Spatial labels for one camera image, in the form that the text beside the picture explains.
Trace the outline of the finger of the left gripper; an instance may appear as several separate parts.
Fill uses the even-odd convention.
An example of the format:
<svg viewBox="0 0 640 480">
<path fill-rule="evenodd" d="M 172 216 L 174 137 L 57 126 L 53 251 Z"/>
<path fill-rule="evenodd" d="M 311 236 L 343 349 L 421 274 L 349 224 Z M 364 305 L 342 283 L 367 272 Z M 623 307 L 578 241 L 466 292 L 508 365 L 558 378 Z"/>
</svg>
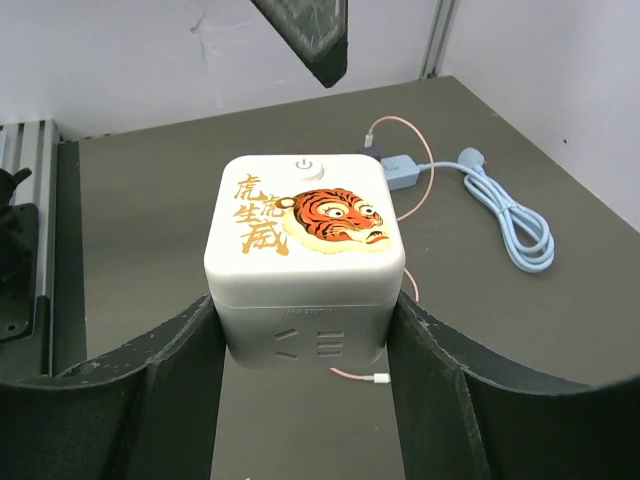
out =
<svg viewBox="0 0 640 480">
<path fill-rule="evenodd" d="M 347 0 L 252 0 L 251 3 L 324 88 L 348 68 Z"/>
</svg>

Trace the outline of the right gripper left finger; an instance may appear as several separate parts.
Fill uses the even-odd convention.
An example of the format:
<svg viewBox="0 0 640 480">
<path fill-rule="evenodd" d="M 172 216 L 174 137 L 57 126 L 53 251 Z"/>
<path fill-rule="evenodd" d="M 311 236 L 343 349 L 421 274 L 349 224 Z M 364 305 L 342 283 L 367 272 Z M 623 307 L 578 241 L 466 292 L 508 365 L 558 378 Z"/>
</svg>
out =
<svg viewBox="0 0 640 480">
<path fill-rule="evenodd" d="M 209 478 L 225 350 L 203 295 L 60 375 L 2 383 L 2 478 Z"/>
</svg>

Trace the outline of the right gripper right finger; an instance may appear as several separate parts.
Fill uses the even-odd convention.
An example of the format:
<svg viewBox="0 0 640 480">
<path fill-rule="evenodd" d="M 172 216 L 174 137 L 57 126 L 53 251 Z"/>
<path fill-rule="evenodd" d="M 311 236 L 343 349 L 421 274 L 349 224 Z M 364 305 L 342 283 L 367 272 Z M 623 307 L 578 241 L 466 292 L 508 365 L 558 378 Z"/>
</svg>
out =
<svg viewBox="0 0 640 480">
<path fill-rule="evenodd" d="M 639 380 L 526 367 L 398 298 L 388 362 L 409 479 L 635 479 Z"/>
</svg>

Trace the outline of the grey usb wall adapter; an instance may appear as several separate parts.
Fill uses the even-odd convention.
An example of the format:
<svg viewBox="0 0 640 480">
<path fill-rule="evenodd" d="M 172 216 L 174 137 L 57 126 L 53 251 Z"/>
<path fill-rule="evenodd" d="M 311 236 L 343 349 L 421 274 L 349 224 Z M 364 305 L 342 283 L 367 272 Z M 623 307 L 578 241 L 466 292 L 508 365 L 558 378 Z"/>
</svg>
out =
<svg viewBox="0 0 640 480">
<path fill-rule="evenodd" d="M 357 152 L 373 158 L 380 158 L 382 156 L 381 149 L 377 144 L 372 144 L 371 146 L 361 146 L 358 148 Z"/>
</svg>

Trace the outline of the small white plug adapter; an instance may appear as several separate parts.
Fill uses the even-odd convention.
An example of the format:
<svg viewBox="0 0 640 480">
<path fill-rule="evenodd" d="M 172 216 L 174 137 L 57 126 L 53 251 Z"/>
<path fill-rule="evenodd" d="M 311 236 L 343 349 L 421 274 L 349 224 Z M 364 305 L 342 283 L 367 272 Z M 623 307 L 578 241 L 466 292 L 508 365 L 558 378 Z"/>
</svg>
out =
<svg viewBox="0 0 640 480">
<path fill-rule="evenodd" d="M 203 266 L 238 364 L 375 363 L 405 267 L 381 163 L 363 154 L 231 160 L 222 171 Z"/>
</svg>

